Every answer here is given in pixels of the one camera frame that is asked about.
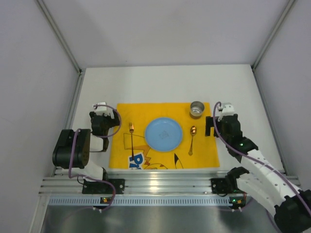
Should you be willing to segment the gold spoon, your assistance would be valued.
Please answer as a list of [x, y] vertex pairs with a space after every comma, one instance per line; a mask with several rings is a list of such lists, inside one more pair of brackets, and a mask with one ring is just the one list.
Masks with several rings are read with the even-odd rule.
[[189, 156], [193, 155], [193, 138], [197, 133], [197, 128], [196, 126], [192, 126], [190, 129], [190, 135], [191, 135], [191, 144], [190, 144], [190, 149], [189, 149]]

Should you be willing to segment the metal cup with brown base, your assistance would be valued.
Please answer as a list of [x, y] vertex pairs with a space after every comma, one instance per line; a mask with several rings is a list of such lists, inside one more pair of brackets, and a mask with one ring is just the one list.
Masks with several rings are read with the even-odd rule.
[[194, 101], [190, 104], [190, 117], [199, 119], [205, 110], [205, 105], [200, 101]]

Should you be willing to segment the rose gold fork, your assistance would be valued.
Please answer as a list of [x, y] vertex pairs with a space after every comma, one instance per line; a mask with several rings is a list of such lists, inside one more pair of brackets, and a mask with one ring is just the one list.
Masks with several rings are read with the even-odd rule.
[[132, 122], [129, 123], [129, 132], [131, 135], [131, 153], [132, 159], [134, 159], [134, 145], [133, 145], [133, 133], [134, 133], [134, 124]]

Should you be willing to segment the light blue plate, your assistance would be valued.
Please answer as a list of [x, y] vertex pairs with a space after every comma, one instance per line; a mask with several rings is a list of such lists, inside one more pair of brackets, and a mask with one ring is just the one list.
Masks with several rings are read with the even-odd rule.
[[183, 131], [172, 118], [160, 117], [152, 120], [144, 131], [147, 145], [159, 152], [170, 152], [182, 142]]

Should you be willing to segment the yellow cartoon placemat cloth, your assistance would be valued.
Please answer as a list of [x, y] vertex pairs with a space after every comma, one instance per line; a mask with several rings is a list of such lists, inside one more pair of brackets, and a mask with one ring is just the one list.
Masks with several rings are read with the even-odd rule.
[[[115, 129], [111, 141], [110, 168], [117, 169], [185, 169], [219, 167], [216, 140], [205, 136], [206, 117], [211, 116], [210, 105], [199, 119], [190, 117], [190, 103], [119, 103], [121, 127]], [[183, 131], [181, 144], [170, 152], [150, 148], [144, 138], [147, 125], [154, 119], [168, 117], [177, 121]], [[131, 153], [129, 123], [134, 124], [134, 159]], [[193, 155], [189, 156], [190, 129], [196, 126], [193, 138]]]

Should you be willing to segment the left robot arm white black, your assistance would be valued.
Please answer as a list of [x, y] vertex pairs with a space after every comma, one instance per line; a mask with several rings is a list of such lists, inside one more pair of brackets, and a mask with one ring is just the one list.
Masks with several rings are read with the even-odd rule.
[[109, 130], [121, 125], [118, 112], [90, 112], [90, 129], [62, 130], [52, 153], [54, 166], [68, 172], [70, 178], [83, 177], [91, 182], [108, 181], [106, 170], [91, 161], [91, 152], [106, 152]]

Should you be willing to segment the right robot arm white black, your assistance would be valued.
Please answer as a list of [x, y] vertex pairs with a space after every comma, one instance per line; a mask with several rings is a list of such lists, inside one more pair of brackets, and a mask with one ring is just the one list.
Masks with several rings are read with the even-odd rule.
[[241, 131], [238, 115], [206, 117], [206, 136], [221, 139], [240, 167], [225, 176], [224, 193], [249, 194], [275, 221], [282, 233], [302, 233], [311, 227], [311, 191], [285, 178]]

